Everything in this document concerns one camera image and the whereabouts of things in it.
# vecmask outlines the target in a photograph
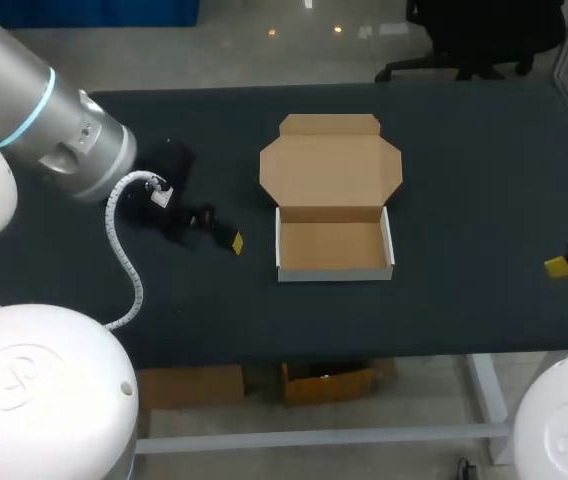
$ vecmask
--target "blue container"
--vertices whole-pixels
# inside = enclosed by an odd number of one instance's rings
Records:
[[[199,0],[0,0],[4,28],[190,27]]]

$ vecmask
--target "yellow tag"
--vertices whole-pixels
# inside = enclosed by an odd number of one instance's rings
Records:
[[[235,255],[239,255],[240,253],[242,253],[243,246],[244,246],[244,239],[242,238],[242,234],[240,232],[237,232],[237,235],[235,235],[235,240],[233,240],[233,245],[232,245]]]
[[[568,262],[564,257],[551,258],[544,262],[544,267],[551,278],[568,277]]]

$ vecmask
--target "black table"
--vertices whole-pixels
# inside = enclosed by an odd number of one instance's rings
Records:
[[[195,252],[120,222],[144,281],[117,330],[136,367],[568,349],[568,281],[545,259],[568,240],[568,111],[533,81],[117,92],[95,99],[141,149],[181,140],[198,154],[188,196],[245,237],[234,257]],[[403,152],[390,210],[393,280],[276,283],[274,213],[259,152],[290,112],[373,113]],[[0,303],[40,302],[104,323],[132,289],[103,208],[16,172],[18,211],[0,236]]]

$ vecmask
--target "coiled cable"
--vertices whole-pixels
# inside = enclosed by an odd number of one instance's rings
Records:
[[[144,287],[142,286],[142,280],[140,279],[137,270],[135,270],[135,267],[124,252],[122,244],[120,243],[120,240],[117,236],[117,230],[115,228],[115,211],[117,210],[117,202],[122,196],[122,193],[124,192],[126,187],[138,180],[145,180],[151,188],[153,188],[154,190],[160,190],[161,187],[159,181],[163,181],[164,179],[155,173],[147,172],[144,170],[131,172],[128,175],[122,177],[120,181],[117,182],[108,197],[108,202],[106,203],[106,211],[104,213],[106,237],[108,238],[108,242],[111,245],[115,257],[120,262],[120,265],[122,265],[122,268],[124,269],[128,277],[131,279],[131,283],[133,284],[133,291],[135,294],[133,305],[131,306],[129,311],[118,320],[104,325],[104,328],[106,328],[107,330],[115,330],[116,328],[126,325],[131,320],[133,320],[133,318],[135,318],[135,316],[139,313],[140,309],[142,308],[142,303],[144,302]]]

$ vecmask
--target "metal table frame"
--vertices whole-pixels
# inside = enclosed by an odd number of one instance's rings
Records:
[[[568,351],[548,352],[528,386],[545,370],[567,356]],[[467,355],[467,361],[475,394],[482,411],[483,423],[149,438],[138,441],[135,453],[152,455],[248,448],[487,438],[493,463],[496,465],[511,464],[513,463],[513,424],[521,399],[515,404],[513,411],[509,412],[495,373],[491,354]]]

